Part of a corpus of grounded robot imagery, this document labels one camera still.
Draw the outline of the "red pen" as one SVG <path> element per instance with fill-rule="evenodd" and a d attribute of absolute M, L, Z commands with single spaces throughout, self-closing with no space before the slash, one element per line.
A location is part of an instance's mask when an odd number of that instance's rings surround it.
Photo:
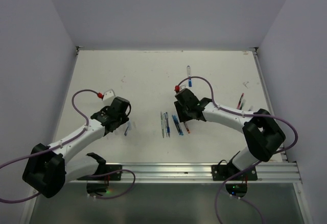
<path fill-rule="evenodd" d="M 188 125 L 186 124 L 186 122 L 183 122 L 183 124 L 184 124 L 184 127 L 185 127 L 187 133 L 190 134 L 190 130 L 189 130 L 189 127 L 188 127 Z"/>

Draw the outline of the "red pen cap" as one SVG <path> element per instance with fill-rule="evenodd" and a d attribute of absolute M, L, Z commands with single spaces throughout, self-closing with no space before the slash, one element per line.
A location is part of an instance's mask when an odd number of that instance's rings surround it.
<path fill-rule="evenodd" d="M 238 106 L 237 106 L 237 109 L 238 110 L 241 110 L 244 106 L 244 93 L 241 94 L 241 97 L 239 99 L 239 103 L 238 103 Z"/>

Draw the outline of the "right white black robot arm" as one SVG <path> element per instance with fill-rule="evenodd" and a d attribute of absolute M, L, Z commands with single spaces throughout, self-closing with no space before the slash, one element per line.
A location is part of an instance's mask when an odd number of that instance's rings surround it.
<path fill-rule="evenodd" d="M 227 172 L 232 179 L 240 179 L 246 169 L 259 162 L 268 162 L 286 136 L 267 110 L 244 112 L 214 105 L 211 98 L 198 99 L 184 88 L 175 94 L 174 102 L 181 122 L 200 120 L 218 123 L 242 133 L 247 147 L 228 162 Z"/>

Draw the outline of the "clear pen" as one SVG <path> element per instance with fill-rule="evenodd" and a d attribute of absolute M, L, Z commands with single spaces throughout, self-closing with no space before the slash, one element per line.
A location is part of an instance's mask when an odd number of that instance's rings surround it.
<path fill-rule="evenodd" d="M 166 113 L 163 113 L 163 122 L 164 122 L 164 126 L 165 126 L 166 137 L 168 137 L 168 125 L 167 125 Z"/>

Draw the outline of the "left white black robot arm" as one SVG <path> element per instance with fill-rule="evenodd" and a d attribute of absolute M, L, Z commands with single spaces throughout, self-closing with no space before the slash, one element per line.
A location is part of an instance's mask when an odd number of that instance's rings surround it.
<path fill-rule="evenodd" d="M 110 173 L 106 160 L 96 153 L 88 153 L 79 160 L 74 156 L 129 120 L 131 104 L 115 97 L 109 106 L 93 114 L 87 123 L 69 136 L 45 146 L 33 147 L 22 179 L 47 198 L 79 178 L 101 179 Z"/>

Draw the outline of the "grey pen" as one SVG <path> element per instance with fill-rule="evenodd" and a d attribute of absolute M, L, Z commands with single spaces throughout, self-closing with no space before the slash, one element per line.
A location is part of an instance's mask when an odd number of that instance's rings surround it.
<path fill-rule="evenodd" d="M 165 125 L 164 125 L 164 117 L 163 117 L 163 113 L 160 112 L 160 122 L 161 122 L 161 133 L 162 133 L 162 137 L 165 137 Z"/>

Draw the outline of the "blue capped pen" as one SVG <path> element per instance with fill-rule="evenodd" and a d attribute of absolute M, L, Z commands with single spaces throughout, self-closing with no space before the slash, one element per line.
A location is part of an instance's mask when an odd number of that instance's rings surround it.
<path fill-rule="evenodd" d="M 187 75 L 188 75 L 188 85 L 192 87 L 192 78 L 191 78 L 191 67 L 188 65 L 186 67 Z"/>

